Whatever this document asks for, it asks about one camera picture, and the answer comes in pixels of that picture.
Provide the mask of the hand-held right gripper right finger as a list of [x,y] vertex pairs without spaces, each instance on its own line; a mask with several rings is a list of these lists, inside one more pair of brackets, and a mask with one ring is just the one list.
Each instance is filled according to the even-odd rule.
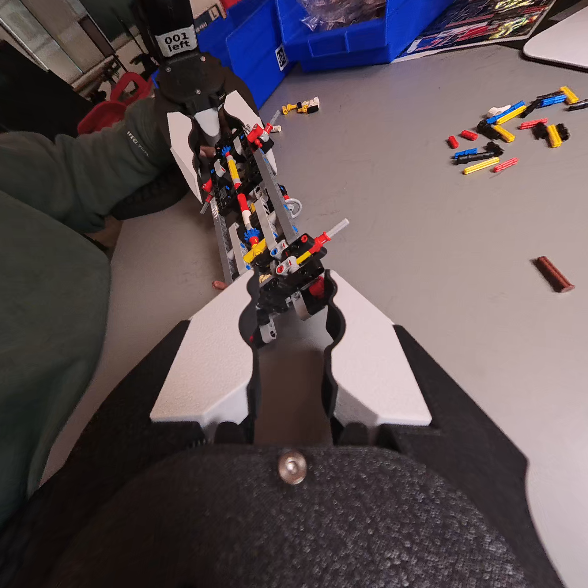
[[383,425],[433,422],[396,325],[350,283],[326,270],[322,405],[335,444],[350,425],[370,440]]

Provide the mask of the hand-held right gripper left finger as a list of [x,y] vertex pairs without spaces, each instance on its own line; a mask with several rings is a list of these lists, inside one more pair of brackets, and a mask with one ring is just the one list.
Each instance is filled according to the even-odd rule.
[[259,272],[247,270],[189,320],[151,409],[154,423],[192,422],[212,440],[232,422],[252,440],[261,395],[258,351]]

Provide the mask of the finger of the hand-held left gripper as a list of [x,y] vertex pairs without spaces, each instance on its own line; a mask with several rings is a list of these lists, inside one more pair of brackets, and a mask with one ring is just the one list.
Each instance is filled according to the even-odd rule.
[[180,112],[167,113],[168,130],[171,141],[171,153],[187,183],[189,190],[203,204],[199,164],[194,164],[196,152],[191,147],[189,137],[193,131],[193,121]]
[[263,124],[259,115],[255,114],[238,91],[227,93],[224,112],[227,118],[236,119],[240,123],[247,145],[253,151],[261,150],[273,173],[277,173],[275,156],[272,151],[273,140],[270,136],[274,129],[273,123]]

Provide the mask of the lego car chassis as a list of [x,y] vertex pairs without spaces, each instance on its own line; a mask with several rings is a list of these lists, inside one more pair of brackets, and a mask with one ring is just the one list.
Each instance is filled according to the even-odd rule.
[[305,320],[325,305],[326,244],[349,225],[343,219],[312,237],[295,220],[302,203],[288,195],[269,162],[272,126],[238,122],[215,144],[206,199],[215,225],[226,285],[254,270],[259,279],[258,346],[276,339],[274,319],[294,309]]

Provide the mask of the person's left forearm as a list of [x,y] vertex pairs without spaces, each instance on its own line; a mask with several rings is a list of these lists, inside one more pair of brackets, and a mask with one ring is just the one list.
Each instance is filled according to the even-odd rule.
[[102,229],[119,202],[174,164],[159,115],[147,98],[114,126],[76,138],[1,134],[1,195],[76,231]]

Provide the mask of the lego instruction booklet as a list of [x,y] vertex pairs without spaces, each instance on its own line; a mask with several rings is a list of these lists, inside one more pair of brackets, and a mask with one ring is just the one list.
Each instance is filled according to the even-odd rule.
[[530,38],[554,1],[455,1],[395,62]]

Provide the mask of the pile of small lego pins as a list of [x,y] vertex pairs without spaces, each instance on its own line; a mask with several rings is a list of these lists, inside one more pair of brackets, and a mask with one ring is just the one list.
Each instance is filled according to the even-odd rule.
[[451,164],[461,166],[463,175],[484,170],[502,173],[519,162],[517,156],[505,152],[518,136],[530,136],[549,149],[560,148],[569,141],[570,128],[545,116],[550,109],[558,115],[586,112],[587,98],[563,85],[531,100],[492,107],[475,126],[445,138]]

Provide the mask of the labelled blue storage bin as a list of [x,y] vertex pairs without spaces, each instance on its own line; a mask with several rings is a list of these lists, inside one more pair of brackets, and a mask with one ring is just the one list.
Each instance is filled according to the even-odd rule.
[[227,19],[230,67],[261,108],[295,66],[283,44],[275,1],[241,2],[229,11]]

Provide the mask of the black wrist rest cushion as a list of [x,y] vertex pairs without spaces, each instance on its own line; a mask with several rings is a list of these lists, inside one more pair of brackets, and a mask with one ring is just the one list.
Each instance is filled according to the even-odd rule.
[[170,166],[119,202],[109,214],[118,221],[145,217],[174,206],[188,192],[187,182],[179,167]]

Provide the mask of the red chair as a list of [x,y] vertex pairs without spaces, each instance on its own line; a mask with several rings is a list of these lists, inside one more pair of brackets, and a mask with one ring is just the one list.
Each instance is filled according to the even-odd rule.
[[[130,84],[135,85],[135,92],[131,93],[129,97],[123,98],[122,95]],[[128,107],[151,96],[154,88],[151,79],[145,80],[135,72],[124,73],[114,85],[110,95],[111,99],[95,105],[78,123],[77,134],[87,135],[104,128],[110,128],[123,119]]]

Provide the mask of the large blue storage bin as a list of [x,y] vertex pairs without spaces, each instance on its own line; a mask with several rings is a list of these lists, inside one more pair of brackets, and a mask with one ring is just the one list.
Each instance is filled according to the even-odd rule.
[[391,63],[453,1],[387,1],[383,16],[330,31],[311,31],[298,1],[276,1],[282,44],[305,72]]

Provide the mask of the clear plastic parts bag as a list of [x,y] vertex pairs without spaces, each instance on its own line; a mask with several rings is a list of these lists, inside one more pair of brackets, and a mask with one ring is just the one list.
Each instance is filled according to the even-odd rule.
[[361,24],[384,16],[386,1],[298,1],[305,11],[300,20],[312,32]]

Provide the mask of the black monitor screen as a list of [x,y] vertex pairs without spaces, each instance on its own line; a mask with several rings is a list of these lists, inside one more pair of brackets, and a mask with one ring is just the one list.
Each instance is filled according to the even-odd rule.
[[77,125],[92,107],[60,77],[1,41],[1,133],[77,137]]

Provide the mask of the person's green sweatshirt torso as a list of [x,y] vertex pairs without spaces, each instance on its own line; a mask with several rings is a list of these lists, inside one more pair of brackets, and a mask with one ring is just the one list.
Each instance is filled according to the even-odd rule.
[[109,261],[1,193],[1,525],[35,492],[85,393],[107,322]]

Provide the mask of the white stand base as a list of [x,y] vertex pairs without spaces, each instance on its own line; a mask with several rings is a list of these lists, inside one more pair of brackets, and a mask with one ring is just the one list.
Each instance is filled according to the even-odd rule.
[[522,51],[533,61],[587,70],[587,7],[528,40]]

